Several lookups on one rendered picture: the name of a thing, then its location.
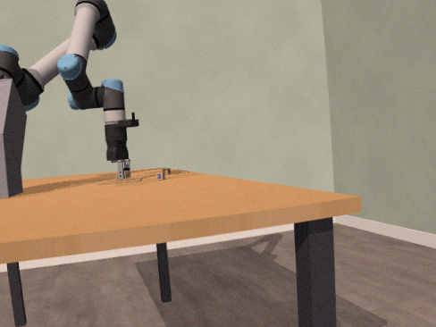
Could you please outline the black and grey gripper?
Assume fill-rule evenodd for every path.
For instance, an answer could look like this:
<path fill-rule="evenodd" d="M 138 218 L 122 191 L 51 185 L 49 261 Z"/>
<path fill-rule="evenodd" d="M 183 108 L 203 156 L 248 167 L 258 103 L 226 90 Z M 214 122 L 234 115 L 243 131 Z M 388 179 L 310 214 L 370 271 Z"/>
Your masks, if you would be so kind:
<path fill-rule="evenodd" d="M 124 171 L 130 171 L 129 152 L 126 147 L 128 127 L 139 126 L 132 113 L 132 119 L 126 120 L 124 110 L 112 110 L 104 112 L 105 118 L 105 142 L 107 144 L 106 159 L 111 163 L 118 164 L 119 179 L 124 178 Z M 128 126 L 128 127 L 125 127 Z M 124 169 L 123 169 L 124 162 Z"/>

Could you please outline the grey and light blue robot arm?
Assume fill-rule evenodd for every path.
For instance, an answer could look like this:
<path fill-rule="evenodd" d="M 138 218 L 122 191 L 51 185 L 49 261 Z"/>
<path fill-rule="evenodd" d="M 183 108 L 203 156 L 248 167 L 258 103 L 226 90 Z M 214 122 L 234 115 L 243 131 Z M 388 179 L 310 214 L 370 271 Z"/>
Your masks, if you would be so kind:
<path fill-rule="evenodd" d="M 70 90 L 68 102 L 71 109 L 103 107 L 104 112 L 125 111 L 121 80 L 107 79 L 102 81 L 101 87 L 92 87 L 86 74 L 89 50 L 106 49 L 116 39 L 106 2 L 79 0 L 74 15 L 71 37 L 30 68 L 20 67 L 19 55 L 12 47 L 0 45 L 0 80 L 13 79 L 26 112 L 38 105 L 45 85 L 58 74 Z"/>

